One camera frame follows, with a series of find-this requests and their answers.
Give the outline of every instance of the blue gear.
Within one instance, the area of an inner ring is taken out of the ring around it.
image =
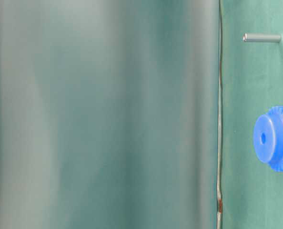
[[[257,119],[253,143],[260,161],[283,171],[283,106],[272,107]]]

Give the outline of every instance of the green backdrop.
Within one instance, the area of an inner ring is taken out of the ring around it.
[[[222,0],[223,228],[283,228],[283,173],[261,163],[253,125],[283,105],[283,0]],[[246,32],[281,43],[244,43]]]

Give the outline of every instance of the cylindrical pin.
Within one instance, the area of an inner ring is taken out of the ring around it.
[[[279,34],[261,34],[261,33],[245,33],[243,36],[244,42],[280,42],[281,35]]]

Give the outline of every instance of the green surface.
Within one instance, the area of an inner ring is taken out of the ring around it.
[[[261,163],[253,125],[283,105],[283,0],[222,0],[223,228],[283,228],[283,173]],[[245,32],[282,42],[244,43]]]
[[[218,1],[0,0],[0,229],[216,225]]]

